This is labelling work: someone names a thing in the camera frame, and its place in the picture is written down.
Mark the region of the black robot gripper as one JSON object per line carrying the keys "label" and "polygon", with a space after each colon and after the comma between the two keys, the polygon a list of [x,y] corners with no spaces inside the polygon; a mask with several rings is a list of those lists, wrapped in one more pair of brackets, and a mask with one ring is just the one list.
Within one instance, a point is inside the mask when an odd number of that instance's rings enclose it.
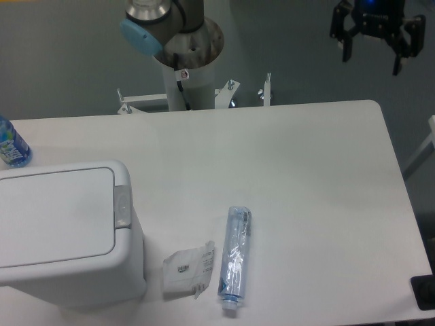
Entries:
{"label": "black robot gripper", "polygon": [[[402,70],[402,61],[418,56],[424,47],[426,17],[422,14],[404,18],[405,1],[339,1],[332,11],[330,37],[343,46],[342,61],[352,55],[353,38],[357,34],[384,39],[395,53],[393,75]],[[351,16],[354,26],[345,29]]]}

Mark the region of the grey robot arm blue cap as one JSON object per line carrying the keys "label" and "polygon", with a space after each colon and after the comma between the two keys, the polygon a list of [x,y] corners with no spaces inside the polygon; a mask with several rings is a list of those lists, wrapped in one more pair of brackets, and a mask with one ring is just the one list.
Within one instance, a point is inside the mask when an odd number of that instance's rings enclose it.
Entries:
{"label": "grey robot arm blue cap", "polygon": [[[424,15],[407,18],[404,6],[404,1],[339,1],[329,35],[342,45],[342,60],[351,58],[356,35],[383,39],[396,55],[393,74],[399,74],[402,60],[422,51],[426,26]],[[207,66],[224,48],[223,32],[205,16],[203,1],[127,1],[125,14],[120,23],[125,40],[173,70]]]}

